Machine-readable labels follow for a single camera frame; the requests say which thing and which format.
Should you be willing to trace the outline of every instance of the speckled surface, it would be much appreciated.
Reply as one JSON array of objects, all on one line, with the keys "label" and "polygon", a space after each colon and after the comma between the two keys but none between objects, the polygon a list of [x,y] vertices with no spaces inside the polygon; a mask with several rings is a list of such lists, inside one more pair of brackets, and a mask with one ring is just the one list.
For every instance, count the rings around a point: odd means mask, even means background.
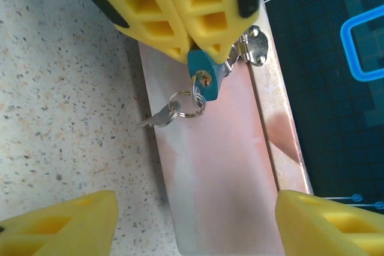
[{"label": "speckled surface", "polygon": [[0,0],[0,220],[113,189],[111,255],[177,255],[137,43],[90,0]]}]

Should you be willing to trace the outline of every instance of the granite countertop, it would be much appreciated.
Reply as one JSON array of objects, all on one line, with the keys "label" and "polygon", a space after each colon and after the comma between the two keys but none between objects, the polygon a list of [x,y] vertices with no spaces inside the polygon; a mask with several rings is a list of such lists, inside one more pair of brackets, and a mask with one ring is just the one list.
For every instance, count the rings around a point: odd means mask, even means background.
[{"label": "granite countertop", "polygon": [[90,0],[0,0],[0,220],[100,189],[111,255],[178,254],[137,43]]}]

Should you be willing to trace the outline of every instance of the yellow plastic block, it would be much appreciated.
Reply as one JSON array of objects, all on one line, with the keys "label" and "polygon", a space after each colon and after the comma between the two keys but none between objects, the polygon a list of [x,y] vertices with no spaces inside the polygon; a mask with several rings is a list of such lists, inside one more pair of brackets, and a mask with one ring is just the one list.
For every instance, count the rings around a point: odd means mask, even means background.
[{"label": "yellow plastic block", "polygon": [[288,190],[275,214],[287,256],[384,255],[381,214]]},{"label": "yellow plastic block", "polygon": [[231,45],[257,19],[241,18],[237,0],[172,0],[194,42],[216,63],[223,63]]},{"label": "yellow plastic block", "polygon": [[108,0],[127,21],[122,33],[183,63],[193,45],[171,0]]},{"label": "yellow plastic block", "polygon": [[107,256],[117,219],[113,191],[10,218],[0,222],[0,256]]}]

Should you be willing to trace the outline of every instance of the silver key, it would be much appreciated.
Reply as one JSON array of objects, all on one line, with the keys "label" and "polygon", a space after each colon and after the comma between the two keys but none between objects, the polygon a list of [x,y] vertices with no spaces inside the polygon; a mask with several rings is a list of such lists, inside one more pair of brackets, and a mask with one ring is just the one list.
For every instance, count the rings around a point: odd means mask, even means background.
[{"label": "silver key", "polygon": [[[178,101],[172,101],[171,105],[177,111],[180,110],[180,103]],[[141,123],[137,124],[137,127],[139,128],[145,127],[145,126],[165,127],[168,124],[170,124],[172,121],[174,121],[176,117],[177,117],[177,113],[174,111],[171,111],[171,109],[169,109],[169,106],[167,104],[160,110],[160,112],[156,113],[152,117],[145,119]]]}]

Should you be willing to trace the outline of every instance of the teal padlock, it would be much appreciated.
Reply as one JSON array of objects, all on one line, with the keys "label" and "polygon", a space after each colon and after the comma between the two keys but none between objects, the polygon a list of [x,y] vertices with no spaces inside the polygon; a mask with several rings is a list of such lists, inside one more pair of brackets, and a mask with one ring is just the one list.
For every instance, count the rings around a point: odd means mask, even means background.
[{"label": "teal padlock", "polygon": [[201,49],[188,53],[188,70],[191,79],[196,76],[196,87],[207,101],[216,100],[225,75],[225,65],[215,63]]}]

